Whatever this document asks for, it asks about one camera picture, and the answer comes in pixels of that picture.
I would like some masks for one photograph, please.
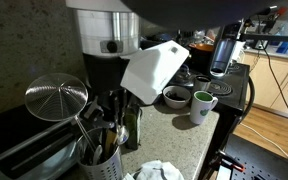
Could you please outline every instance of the kitchen counter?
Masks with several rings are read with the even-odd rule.
[[[272,56],[272,57],[279,57],[279,58],[286,58],[288,59],[288,50],[285,54],[282,54],[282,53],[277,53],[276,50],[277,50],[278,46],[267,46],[266,48],[266,51],[267,53]],[[256,49],[246,49],[244,50],[244,52],[250,52],[250,53],[256,53],[258,52],[258,50]],[[260,54],[261,55],[266,55],[265,52],[263,50],[260,50]]]
[[[142,108],[140,147],[122,149],[124,174],[137,171],[141,164],[153,160],[170,162],[184,179],[195,180],[203,165],[219,114],[211,111],[205,122],[196,126],[189,120],[189,107],[173,110],[166,106]],[[84,179],[75,166],[60,179]]]

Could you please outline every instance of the metal strainer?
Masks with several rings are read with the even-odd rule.
[[[78,78],[53,73],[41,76],[29,85],[25,93],[25,105],[31,114],[42,120],[62,121],[74,118],[94,152],[95,145],[78,118],[87,98],[86,87]]]

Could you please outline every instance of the white mug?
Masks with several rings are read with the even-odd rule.
[[[192,123],[202,124],[208,112],[216,106],[217,102],[217,97],[213,97],[205,91],[196,91],[193,95],[190,113]]]

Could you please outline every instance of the cloth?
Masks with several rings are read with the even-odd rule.
[[[138,172],[127,174],[124,180],[184,180],[184,177],[170,162],[156,160],[142,164]]]

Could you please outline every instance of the wooden floor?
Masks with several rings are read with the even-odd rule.
[[[243,124],[255,129],[264,137],[278,144],[288,154],[288,119],[257,109],[252,108],[250,113],[242,121]],[[238,125],[234,134],[253,142],[273,153],[286,157],[276,146],[267,142],[252,130]],[[216,179],[216,172],[210,178]]]

